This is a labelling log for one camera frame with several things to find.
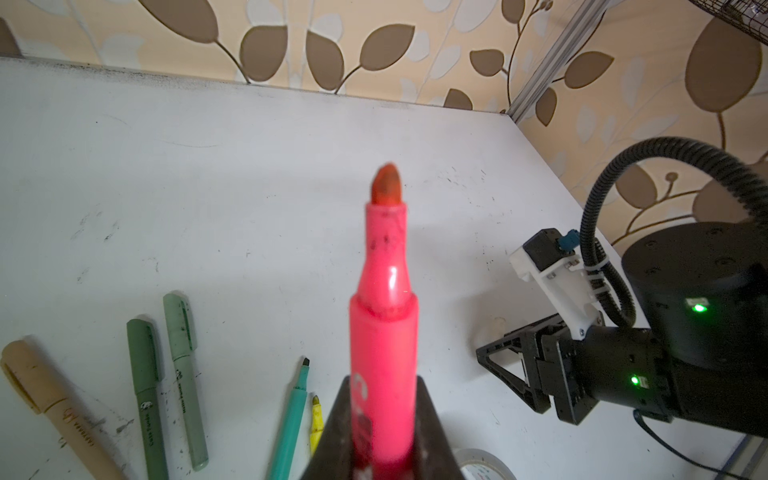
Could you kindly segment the brown fineliner pen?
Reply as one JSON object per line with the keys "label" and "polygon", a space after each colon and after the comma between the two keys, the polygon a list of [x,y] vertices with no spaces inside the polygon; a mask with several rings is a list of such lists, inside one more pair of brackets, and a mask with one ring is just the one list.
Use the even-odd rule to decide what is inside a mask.
{"label": "brown fineliner pen", "polygon": [[94,479],[126,479],[72,399],[54,402],[44,414]]}

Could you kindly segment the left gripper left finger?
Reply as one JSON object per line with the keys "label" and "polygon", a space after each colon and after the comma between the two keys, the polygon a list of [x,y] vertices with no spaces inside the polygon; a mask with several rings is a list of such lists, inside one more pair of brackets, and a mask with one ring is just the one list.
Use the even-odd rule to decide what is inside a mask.
{"label": "left gripper left finger", "polygon": [[351,435],[350,377],[341,383],[315,454],[301,480],[353,478],[354,444]]}

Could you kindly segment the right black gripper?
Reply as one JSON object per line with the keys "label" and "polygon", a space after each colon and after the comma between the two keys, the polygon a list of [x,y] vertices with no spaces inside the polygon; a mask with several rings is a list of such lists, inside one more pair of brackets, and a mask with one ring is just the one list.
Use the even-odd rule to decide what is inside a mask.
{"label": "right black gripper", "polygon": [[600,402],[675,417],[669,358],[649,329],[594,325],[574,340],[555,314],[477,348],[476,358],[533,411],[554,407],[572,425]]}

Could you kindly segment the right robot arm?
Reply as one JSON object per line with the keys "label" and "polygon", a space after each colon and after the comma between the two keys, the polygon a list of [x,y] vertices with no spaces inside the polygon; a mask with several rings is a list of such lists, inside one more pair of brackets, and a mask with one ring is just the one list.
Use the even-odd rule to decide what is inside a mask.
{"label": "right robot arm", "polygon": [[[654,157],[707,174],[749,219],[653,232],[614,266],[596,237],[599,214],[619,179]],[[688,138],[638,142],[601,172],[578,229],[543,229],[510,261],[555,311],[476,358],[533,411],[575,425],[608,402],[766,435],[767,185],[739,159]]]}

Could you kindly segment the dark green pen cap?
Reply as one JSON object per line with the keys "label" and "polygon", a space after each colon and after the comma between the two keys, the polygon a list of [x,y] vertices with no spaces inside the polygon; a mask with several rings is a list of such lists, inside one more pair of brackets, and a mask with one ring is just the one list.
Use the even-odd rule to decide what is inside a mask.
{"label": "dark green pen cap", "polygon": [[126,324],[134,392],[153,390],[161,379],[154,325],[139,318]]}

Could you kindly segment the pink highlighter pen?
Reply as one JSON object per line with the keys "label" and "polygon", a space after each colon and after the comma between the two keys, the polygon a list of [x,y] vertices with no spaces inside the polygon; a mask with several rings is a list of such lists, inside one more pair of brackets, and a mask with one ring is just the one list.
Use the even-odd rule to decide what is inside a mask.
{"label": "pink highlighter pen", "polygon": [[365,261],[349,304],[354,463],[374,479],[403,479],[411,470],[419,305],[406,250],[407,205],[388,163],[371,184]]}

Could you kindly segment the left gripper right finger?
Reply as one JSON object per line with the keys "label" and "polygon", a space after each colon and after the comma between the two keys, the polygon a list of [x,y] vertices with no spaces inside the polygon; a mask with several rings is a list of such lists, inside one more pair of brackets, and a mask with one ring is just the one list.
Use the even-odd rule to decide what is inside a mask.
{"label": "left gripper right finger", "polygon": [[420,376],[417,377],[412,464],[415,479],[463,479],[426,383]]}

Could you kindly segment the light green pen cap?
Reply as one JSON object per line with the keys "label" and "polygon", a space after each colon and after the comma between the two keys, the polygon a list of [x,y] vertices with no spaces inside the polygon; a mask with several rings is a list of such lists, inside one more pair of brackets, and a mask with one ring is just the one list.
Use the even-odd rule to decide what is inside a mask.
{"label": "light green pen cap", "polygon": [[176,293],[166,294],[163,306],[171,358],[176,361],[196,349],[192,313],[187,299]]}

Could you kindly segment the olive green fineliner pen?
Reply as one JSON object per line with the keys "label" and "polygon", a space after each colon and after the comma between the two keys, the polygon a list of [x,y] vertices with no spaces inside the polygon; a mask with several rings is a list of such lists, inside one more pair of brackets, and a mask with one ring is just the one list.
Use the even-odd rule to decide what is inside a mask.
{"label": "olive green fineliner pen", "polygon": [[136,399],[148,479],[168,480],[169,471],[156,389],[140,391],[136,394]]}

